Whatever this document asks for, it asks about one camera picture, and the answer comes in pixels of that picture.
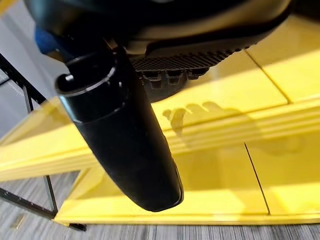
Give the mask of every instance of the panel seam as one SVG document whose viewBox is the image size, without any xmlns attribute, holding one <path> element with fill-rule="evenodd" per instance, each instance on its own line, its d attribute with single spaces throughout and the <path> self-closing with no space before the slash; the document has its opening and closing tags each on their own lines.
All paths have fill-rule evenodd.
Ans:
<svg viewBox="0 0 320 240">
<path fill-rule="evenodd" d="M 262 193 L 262 196 L 263 196 L 263 200 L 264 200 L 266 209 L 268 210 L 268 215 L 271 215 L 271 213 L 270 213 L 270 208 L 269 208 L 269 205 L 268 205 L 268 203 L 267 203 L 267 199 L 266 199 L 264 190 L 262 189 L 262 186 L 261 186 L 260 180 L 259 180 L 259 178 L 258 178 L 258 174 L 257 174 L 256 168 L 255 168 L 255 165 L 254 165 L 254 163 L 253 163 L 253 161 L 252 161 L 250 152 L 249 152 L 248 147 L 247 147 L 247 144 L 246 144 L 245 142 L 244 142 L 244 147 L 245 147 L 246 153 L 247 153 L 248 156 L 249 156 L 249 159 L 250 159 L 250 162 L 251 162 L 251 166 L 252 166 L 253 171 L 254 171 L 254 174 L 255 174 L 255 178 L 256 178 L 256 180 L 257 180 L 257 182 L 258 182 L 260 191 L 261 191 L 261 193 Z"/>
</svg>

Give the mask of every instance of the yellow panel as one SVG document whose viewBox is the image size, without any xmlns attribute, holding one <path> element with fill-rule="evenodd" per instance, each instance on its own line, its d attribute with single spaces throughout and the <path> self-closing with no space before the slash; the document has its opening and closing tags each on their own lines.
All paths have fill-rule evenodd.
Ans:
<svg viewBox="0 0 320 240">
<path fill-rule="evenodd" d="M 320 97 L 320 24 L 291 16 L 247 52 L 292 102 Z"/>
<path fill-rule="evenodd" d="M 55 110 L 49 114 L 49 120 L 61 117 Z M 196 118 L 197 115 L 186 114 L 184 117 Z M 174 120 L 183 122 L 184 118 L 174 117 Z M 245 141 L 274 139 L 316 131 L 320 129 L 320 99 L 187 127 L 177 127 L 174 121 L 170 124 L 173 129 L 164 131 L 164 135 L 173 157 L 176 158 L 180 154 L 201 149 L 226 147 Z M 46 126 L 46 122 L 36 124 L 40 129 L 41 126 Z M 10 136 L 9 134 L 4 141 L 9 142 Z M 62 124 L 48 132 L 44 128 L 41 134 L 10 143 L 0 147 L 0 181 L 65 173 L 98 165 L 92 152 L 72 124 L 66 126 Z"/>
<path fill-rule="evenodd" d="M 243 143 L 239 131 L 230 134 L 239 125 L 249 126 L 248 136 L 257 133 L 245 112 L 286 103 L 250 58 L 238 52 L 205 76 L 191 81 L 182 92 L 152 106 L 176 155 Z M 229 119 L 226 131 L 224 119 Z M 57 98 L 35 110 L 7 134 L 0 141 L 0 153 L 0 181 L 81 170 L 98 164 Z"/>
<path fill-rule="evenodd" d="M 318 131 L 247 143 L 272 215 L 320 213 Z"/>
<path fill-rule="evenodd" d="M 184 187 L 183 202 L 149 212 L 123 195 L 101 167 L 83 170 L 56 219 L 268 214 L 244 144 L 175 158 Z"/>
<path fill-rule="evenodd" d="M 58 223 L 79 224 L 161 224 L 161 225 L 284 225 L 319 224 L 320 214 L 298 215 L 159 215 L 159 216 L 57 216 Z"/>
<path fill-rule="evenodd" d="M 184 116 L 176 127 L 196 125 L 286 104 L 287 100 L 244 53 L 236 52 L 187 88 L 152 104 L 162 130 Z"/>
</svg>

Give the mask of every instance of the black cylindrical post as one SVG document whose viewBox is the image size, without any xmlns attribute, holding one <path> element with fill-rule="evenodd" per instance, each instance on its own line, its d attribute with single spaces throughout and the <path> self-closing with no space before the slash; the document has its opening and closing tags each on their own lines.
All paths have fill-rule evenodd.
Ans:
<svg viewBox="0 0 320 240">
<path fill-rule="evenodd" d="M 181 203 L 177 167 L 125 53 L 92 54 L 68 67 L 71 74 L 55 84 L 59 98 L 112 180 L 145 210 L 159 212 Z"/>
</svg>

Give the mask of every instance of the yellow platform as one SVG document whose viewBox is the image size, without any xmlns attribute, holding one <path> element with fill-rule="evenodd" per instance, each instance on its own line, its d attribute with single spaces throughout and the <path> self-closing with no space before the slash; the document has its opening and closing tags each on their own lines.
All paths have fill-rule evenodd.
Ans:
<svg viewBox="0 0 320 240">
<path fill-rule="evenodd" d="M 64 224 L 320 223 L 319 26 L 292 16 L 152 104 L 185 190 L 177 207 L 147 212 L 123 195 L 57 98 L 0 141 L 0 181 L 81 170 Z"/>
<path fill-rule="evenodd" d="M 289 102 L 320 97 L 320 24 L 290 16 L 247 52 Z"/>
<path fill-rule="evenodd" d="M 172 153 L 182 154 L 221 144 L 221 139 L 208 136 L 208 128 L 221 129 L 226 120 L 230 132 L 236 126 L 229 118 L 237 117 L 240 124 L 247 125 L 250 117 L 246 113 L 285 104 L 286 99 L 264 73 L 244 52 L 238 52 L 201 79 L 190 82 L 182 92 L 152 107 Z M 0 153 L 0 181 L 65 173 L 98 164 L 58 99 L 31 113 L 11 131 L 0 142 Z"/>
</svg>

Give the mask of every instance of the yellow shelf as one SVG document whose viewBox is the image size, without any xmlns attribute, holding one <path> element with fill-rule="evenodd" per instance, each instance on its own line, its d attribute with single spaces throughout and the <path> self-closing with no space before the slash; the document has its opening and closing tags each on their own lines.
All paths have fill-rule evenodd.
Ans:
<svg viewBox="0 0 320 240">
<path fill-rule="evenodd" d="M 320 24 L 290 16 L 247 52 L 290 102 L 320 98 Z"/>
<path fill-rule="evenodd" d="M 178 155 L 203 146 L 241 143 L 242 133 L 231 139 L 235 136 L 230 131 L 237 124 L 249 125 L 251 135 L 257 132 L 253 129 L 255 124 L 248 123 L 251 117 L 247 113 L 286 103 L 249 56 L 238 52 L 199 80 L 191 81 L 182 92 L 152 107 L 172 153 Z M 227 135 L 222 129 L 224 121 L 229 126 Z M 219 138 L 209 136 L 214 132 L 208 129 L 218 129 Z M 82 170 L 98 164 L 57 98 L 31 113 L 0 141 L 0 153 L 0 181 Z"/>
<path fill-rule="evenodd" d="M 272 140 L 319 129 L 320 99 L 314 99 L 198 125 L 173 127 L 164 131 L 164 135 L 176 158 L 202 149 Z M 7 144 L 0 150 L 0 181 L 65 173 L 99 164 L 72 124 Z"/>
<path fill-rule="evenodd" d="M 99 166 L 83 170 L 55 220 L 113 223 L 171 217 L 267 215 L 268 210 L 244 144 L 195 151 L 175 158 L 184 188 L 183 202 L 162 212 L 149 212 L 125 196 Z"/>
<path fill-rule="evenodd" d="M 320 127 L 247 143 L 272 215 L 320 214 Z"/>
</svg>

